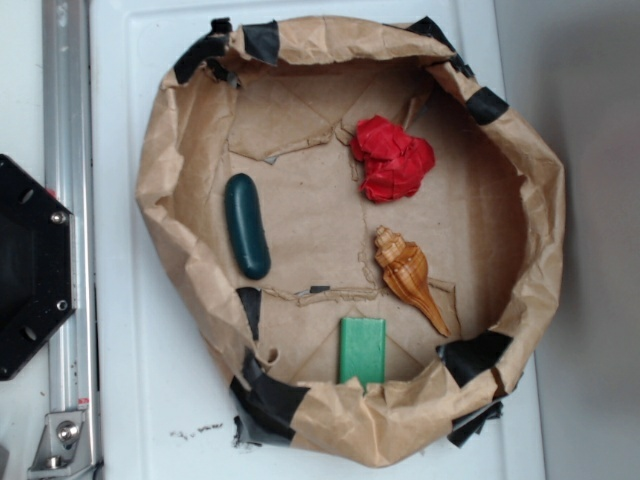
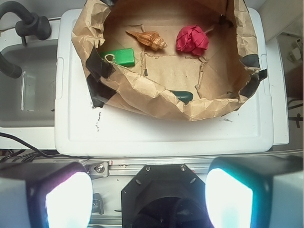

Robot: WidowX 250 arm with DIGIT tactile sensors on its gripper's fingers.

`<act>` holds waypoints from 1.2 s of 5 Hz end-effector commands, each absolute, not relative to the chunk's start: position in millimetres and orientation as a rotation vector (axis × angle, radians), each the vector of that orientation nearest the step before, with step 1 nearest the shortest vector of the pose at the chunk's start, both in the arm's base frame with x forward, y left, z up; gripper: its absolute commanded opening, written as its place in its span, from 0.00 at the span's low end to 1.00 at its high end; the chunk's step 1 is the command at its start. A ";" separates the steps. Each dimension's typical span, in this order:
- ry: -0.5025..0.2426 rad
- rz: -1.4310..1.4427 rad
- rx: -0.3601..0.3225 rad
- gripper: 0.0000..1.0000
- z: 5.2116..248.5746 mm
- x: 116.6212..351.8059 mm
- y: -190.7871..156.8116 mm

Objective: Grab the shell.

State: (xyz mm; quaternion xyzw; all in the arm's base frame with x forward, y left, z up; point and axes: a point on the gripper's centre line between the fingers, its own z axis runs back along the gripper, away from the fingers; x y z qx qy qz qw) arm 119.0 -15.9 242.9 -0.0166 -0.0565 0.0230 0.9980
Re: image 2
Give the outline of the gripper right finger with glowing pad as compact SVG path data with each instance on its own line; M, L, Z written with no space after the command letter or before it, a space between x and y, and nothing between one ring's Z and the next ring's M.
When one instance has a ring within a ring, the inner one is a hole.
M217 157L206 176L205 200L216 228L302 228L304 160Z

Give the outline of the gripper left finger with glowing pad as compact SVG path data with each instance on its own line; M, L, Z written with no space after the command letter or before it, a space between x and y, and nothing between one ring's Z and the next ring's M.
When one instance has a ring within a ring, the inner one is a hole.
M86 228L92 203L92 180L78 162L0 165L2 228Z

